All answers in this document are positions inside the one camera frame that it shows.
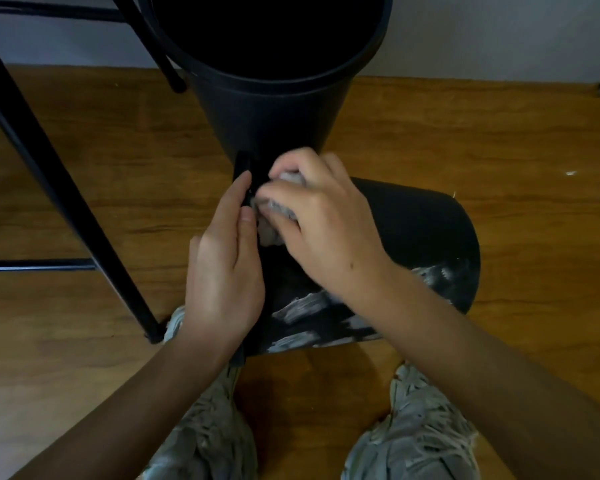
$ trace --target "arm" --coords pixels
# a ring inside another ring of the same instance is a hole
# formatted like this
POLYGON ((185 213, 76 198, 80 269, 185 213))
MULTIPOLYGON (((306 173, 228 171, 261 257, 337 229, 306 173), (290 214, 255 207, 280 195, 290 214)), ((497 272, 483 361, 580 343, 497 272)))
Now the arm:
POLYGON ((391 262, 364 196, 333 154, 286 153, 270 177, 300 171, 308 188, 275 181, 258 191, 305 272, 364 316, 456 403, 520 478, 600 478, 600 406, 481 330, 391 262))
POLYGON ((240 208, 238 178, 211 225, 191 240, 185 319, 177 336, 12 478, 135 479, 192 403, 217 377, 264 303, 255 215, 240 208))

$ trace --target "hand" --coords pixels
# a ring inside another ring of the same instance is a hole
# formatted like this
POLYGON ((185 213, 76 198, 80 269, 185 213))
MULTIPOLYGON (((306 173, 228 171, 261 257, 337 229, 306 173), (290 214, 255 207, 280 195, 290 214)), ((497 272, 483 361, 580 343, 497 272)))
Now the hand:
POLYGON ((307 188, 275 180, 261 186, 256 197, 288 207, 297 223, 266 205, 260 211, 312 280, 368 315, 370 295, 392 279, 396 265, 380 242, 367 199, 333 153, 321 158, 310 148, 293 150, 273 163, 269 176, 275 179, 284 171, 302 173, 307 188))
POLYGON ((224 193, 202 237, 189 246, 185 320, 178 337, 212 347, 226 362, 258 320, 264 281, 256 217, 240 207, 251 184, 244 172, 224 193))

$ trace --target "floor plank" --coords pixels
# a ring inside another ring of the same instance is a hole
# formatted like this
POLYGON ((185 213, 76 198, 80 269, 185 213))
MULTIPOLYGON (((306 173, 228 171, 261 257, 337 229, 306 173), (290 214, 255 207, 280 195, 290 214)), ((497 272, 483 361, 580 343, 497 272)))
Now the floor plank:
MULTIPOLYGON (((152 70, 11 71, 152 310, 167 316, 184 298, 188 240, 232 172, 195 97, 172 94, 152 70)), ((327 147, 354 176, 455 194, 482 247, 470 317, 600 401, 595 88, 360 78, 327 147)), ((85 255, 0 132, 0 258, 85 255)), ((0 478, 154 352, 98 273, 0 274, 0 478)), ((250 360, 237 400, 262 477, 336 478, 386 414, 398 363, 382 341, 250 360)), ((509 475, 482 439, 477 456, 484 478, 509 475)))

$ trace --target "sneaker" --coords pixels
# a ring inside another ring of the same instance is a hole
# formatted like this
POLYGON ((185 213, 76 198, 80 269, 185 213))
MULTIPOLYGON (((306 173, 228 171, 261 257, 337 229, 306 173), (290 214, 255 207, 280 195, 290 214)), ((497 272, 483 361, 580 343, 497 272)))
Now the sneaker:
POLYGON ((390 389, 391 413, 353 446, 341 480, 478 480, 477 432, 413 365, 390 389))
MULTIPOLYGON (((165 342, 178 332, 184 313, 181 306, 171 316, 165 342)), ((144 480, 257 479, 253 434, 233 402, 239 374, 240 368, 224 368, 153 455, 144 480)))

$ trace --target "gray wall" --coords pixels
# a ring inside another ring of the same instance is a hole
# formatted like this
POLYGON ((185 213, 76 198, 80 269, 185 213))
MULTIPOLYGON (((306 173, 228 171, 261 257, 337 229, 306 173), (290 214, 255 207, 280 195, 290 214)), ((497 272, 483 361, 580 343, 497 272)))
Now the gray wall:
MULTIPOLYGON (((111 0, 35 0, 113 7, 111 0)), ((119 23, 0 15, 7 63, 153 66, 119 23)), ((600 0, 394 0, 368 75, 600 80, 600 0)))

